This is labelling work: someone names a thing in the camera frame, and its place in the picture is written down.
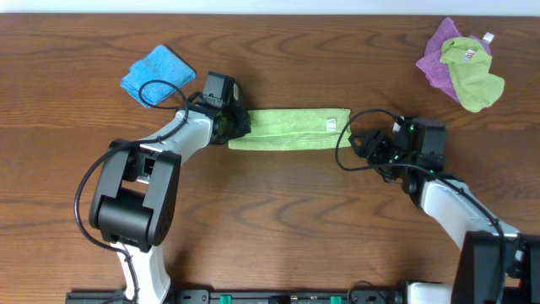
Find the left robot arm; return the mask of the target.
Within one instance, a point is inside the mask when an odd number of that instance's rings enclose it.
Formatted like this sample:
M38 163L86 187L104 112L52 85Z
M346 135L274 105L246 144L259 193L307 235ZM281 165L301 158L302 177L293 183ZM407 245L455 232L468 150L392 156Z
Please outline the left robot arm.
M185 98L170 122L135 141L116 139L93 165L100 176L89 223L98 246L115 252L124 273L126 303L163 303L171 278L162 243L176 207L182 165L209 145L226 144L251 131L240 82L210 72L201 92Z

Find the light green cloth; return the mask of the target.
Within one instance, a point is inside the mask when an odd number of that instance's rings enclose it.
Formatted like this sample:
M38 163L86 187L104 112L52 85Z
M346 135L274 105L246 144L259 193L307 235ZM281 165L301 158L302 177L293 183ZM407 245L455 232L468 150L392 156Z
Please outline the light green cloth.
M249 151L347 148L350 144L339 135L350 134L344 128L350 113L345 108L251 110L251 132L231 139L228 147Z

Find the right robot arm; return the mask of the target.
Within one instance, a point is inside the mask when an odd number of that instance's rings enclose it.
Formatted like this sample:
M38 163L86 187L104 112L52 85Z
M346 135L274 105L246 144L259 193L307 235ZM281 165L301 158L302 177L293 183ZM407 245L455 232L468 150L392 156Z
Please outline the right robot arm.
M457 175L446 171L446 126L401 117L392 132L350 135L354 153L385 182L400 181L418 209L437 221L461 251L450 285L408 282L395 303L537 303L539 239L489 211Z

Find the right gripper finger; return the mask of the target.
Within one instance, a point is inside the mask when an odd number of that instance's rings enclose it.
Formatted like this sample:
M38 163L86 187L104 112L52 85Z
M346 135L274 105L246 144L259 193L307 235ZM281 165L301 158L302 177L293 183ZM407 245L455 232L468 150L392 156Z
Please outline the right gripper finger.
M348 141L352 146L360 146L362 144L368 144L370 141L374 140L379 134L378 130L370 130L363 133L351 134L348 137Z
M364 159L368 159L371 154L371 147L369 143L366 142L358 142L355 141L352 142L352 147L354 149L354 153Z

